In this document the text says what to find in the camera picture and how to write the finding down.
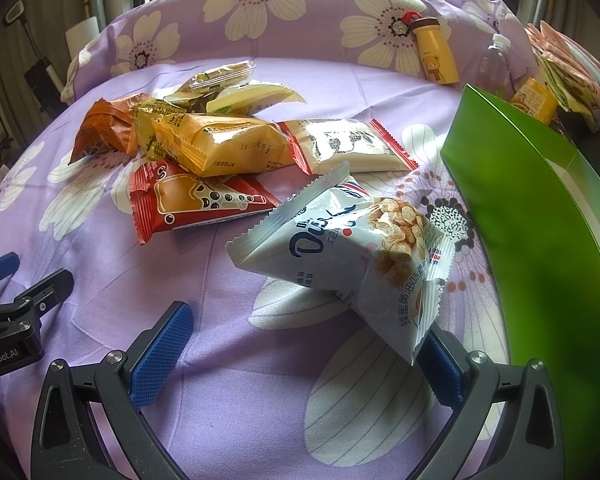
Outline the red bubble tea snack pack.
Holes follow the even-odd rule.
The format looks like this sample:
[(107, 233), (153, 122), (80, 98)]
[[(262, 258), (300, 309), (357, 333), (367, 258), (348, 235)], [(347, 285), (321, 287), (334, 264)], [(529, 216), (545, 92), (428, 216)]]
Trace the red bubble tea snack pack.
[(135, 170), (129, 194), (142, 245), (158, 232), (264, 214), (279, 205), (250, 174), (201, 178), (167, 160), (146, 162)]

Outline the orange brown snack pack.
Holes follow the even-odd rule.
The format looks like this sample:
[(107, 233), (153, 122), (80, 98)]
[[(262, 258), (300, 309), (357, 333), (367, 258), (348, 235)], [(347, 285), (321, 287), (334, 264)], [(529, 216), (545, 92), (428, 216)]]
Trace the orange brown snack pack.
[(117, 151), (134, 157), (138, 142), (133, 110), (149, 98), (140, 92), (121, 99), (99, 99), (86, 113), (74, 139), (69, 164), (96, 154)]

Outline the white blue cereal snack bag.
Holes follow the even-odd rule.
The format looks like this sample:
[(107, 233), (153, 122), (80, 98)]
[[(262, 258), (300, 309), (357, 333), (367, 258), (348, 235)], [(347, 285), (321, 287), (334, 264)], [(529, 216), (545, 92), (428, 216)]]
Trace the white blue cereal snack bag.
[(334, 292), (413, 362), (438, 315), (455, 243), (405, 200), (370, 196), (343, 162), (226, 249), (242, 270)]

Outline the yellow orange snack pack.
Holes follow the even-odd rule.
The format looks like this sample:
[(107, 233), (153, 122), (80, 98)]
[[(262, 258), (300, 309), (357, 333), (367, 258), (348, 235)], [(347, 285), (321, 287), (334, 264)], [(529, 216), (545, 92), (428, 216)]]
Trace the yellow orange snack pack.
[(149, 159), (175, 162), (198, 177), (260, 174), (294, 163), (288, 136), (274, 122), (194, 114), (157, 99), (138, 104), (133, 116)]

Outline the gold green snack pack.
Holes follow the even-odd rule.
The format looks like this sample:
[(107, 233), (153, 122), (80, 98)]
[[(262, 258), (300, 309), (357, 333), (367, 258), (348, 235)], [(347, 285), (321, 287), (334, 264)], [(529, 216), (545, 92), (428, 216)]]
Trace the gold green snack pack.
[(204, 112), (207, 103), (221, 91), (248, 80), (255, 67), (252, 61), (242, 61), (212, 68), (190, 77), (178, 90), (163, 99), (189, 112)]

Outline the pale yellow wafer pack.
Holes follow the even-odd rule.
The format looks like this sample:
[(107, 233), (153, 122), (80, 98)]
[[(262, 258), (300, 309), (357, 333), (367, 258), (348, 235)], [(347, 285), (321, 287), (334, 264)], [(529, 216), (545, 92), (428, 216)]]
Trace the pale yellow wafer pack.
[(285, 102), (304, 103), (304, 99), (284, 84), (248, 81), (222, 90), (207, 103), (206, 112), (211, 115), (253, 116)]

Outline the white red-edged snack pack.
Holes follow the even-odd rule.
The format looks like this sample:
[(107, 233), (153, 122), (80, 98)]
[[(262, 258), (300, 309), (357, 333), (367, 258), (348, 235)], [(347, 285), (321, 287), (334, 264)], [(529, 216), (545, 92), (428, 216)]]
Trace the white red-edged snack pack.
[(327, 174), (342, 162), (357, 172), (412, 171), (414, 157), (376, 119), (299, 119), (280, 122), (291, 157), (309, 176)]

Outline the purple floral bedsheet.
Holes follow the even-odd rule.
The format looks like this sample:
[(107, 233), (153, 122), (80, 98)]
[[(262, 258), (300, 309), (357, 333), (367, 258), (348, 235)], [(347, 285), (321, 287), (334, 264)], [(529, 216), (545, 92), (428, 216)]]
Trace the purple floral bedsheet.
[[(136, 92), (177, 87), (221, 60), (159, 66), (93, 88), (32, 141), (0, 185), (0, 256), (18, 271), (0, 304), (65, 268), (72, 295), (42, 318), (45, 356), (0, 377), (0, 422), (29, 475), (35, 409), (52, 359), (98, 363), (126, 349), (173, 300), (197, 328), (155, 404), (143, 411), (192, 479), (404, 479), (449, 413), (339, 299), (235, 268), (225, 244), (261, 217), (157, 233), (137, 241), (126, 186), (138, 161), (109, 153), (69, 165), (87, 110)], [(455, 229), (455, 262), (438, 322), (468, 350), (508, 361), (486, 255), (438, 157), (462, 90), (349, 63), (260, 58), (254, 79), (279, 81), (306, 104), (265, 120), (379, 120), (421, 157), (415, 177), (362, 174), (373, 196), (398, 196)]]

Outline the white lamp on stand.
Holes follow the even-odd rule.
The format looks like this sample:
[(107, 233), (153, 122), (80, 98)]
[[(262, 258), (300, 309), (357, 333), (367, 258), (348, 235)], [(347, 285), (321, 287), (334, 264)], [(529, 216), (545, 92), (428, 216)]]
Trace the white lamp on stand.
[(21, 25), (35, 56), (35, 63), (24, 73), (24, 79), (40, 104), (40, 112), (46, 113), (52, 119), (57, 118), (68, 107), (61, 99), (66, 84), (52, 62), (38, 47), (26, 18), (26, 6), (23, 0), (16, 0), (4, 14), (5, 27), (16, 23)]

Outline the green cardboard box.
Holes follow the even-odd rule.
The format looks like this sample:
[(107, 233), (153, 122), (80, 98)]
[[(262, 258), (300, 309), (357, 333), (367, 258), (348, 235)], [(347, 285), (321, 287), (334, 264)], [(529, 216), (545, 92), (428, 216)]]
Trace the green cardboard box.
[(477, 223), (510, 358), (547, 365), (566, 475), (600, 479), (600, 177), (554, 130), (474, 87), (441, 155)]

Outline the small orange juice carton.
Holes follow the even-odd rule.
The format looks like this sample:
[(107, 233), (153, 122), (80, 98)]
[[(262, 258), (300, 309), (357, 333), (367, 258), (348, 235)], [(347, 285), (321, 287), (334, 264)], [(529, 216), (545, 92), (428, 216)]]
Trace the small orange juice carton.
[(545, 84), (532, 77), (521, 85), (509, 103), (547, 126), (554, 119), (558, 107), (554, 94), (545, 87)]

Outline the stack of folded cloths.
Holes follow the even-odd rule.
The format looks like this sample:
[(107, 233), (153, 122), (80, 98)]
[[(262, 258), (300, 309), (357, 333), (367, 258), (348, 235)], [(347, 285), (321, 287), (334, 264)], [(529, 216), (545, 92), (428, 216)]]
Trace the stack of folded cloths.
[(542, 21), (526, 32), (539, 72), (558, 105), (579, 114), (592, 133), (600, 130), (600, 61), (573, 39)]

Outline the clear plastic water bottle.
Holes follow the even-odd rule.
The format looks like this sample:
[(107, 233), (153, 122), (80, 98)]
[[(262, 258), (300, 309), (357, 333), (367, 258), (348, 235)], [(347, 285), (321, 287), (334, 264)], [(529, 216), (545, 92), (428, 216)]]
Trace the clear plastic water bottle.
[(486, 92), (505, 99), (512, 80), (510, 79), (509, 49), (512, 44), (503, 35), (493, 34), (489, 47), (478, 68), (476, 86)]

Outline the yellow bear bottle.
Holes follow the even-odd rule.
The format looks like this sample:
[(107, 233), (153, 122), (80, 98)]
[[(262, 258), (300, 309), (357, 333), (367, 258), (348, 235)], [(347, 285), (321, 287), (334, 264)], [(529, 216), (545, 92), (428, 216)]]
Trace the yellow bear bottle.
[(454, 56), (443, 38), (437, 18), (425, 18), (416, 11), (403, 14), (407, 31), (415, 36), (418, 54), (427, 79), (435, 84), (457, 84), (460, 81)]

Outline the purple floral pillow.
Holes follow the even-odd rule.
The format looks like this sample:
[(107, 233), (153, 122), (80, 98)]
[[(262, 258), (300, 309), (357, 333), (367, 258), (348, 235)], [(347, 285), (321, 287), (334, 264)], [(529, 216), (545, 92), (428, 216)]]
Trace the purple floral pillow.
[(494, 34), (506, 37), (510, 88), (538, 73), (524, 25), (502, 0), (152, 0), (115, 18), (71, 61), (61, 101), (162, 64), (306, 58), (425, 78), (403, 15), (436, 18), (460, 80), (474, 82)]

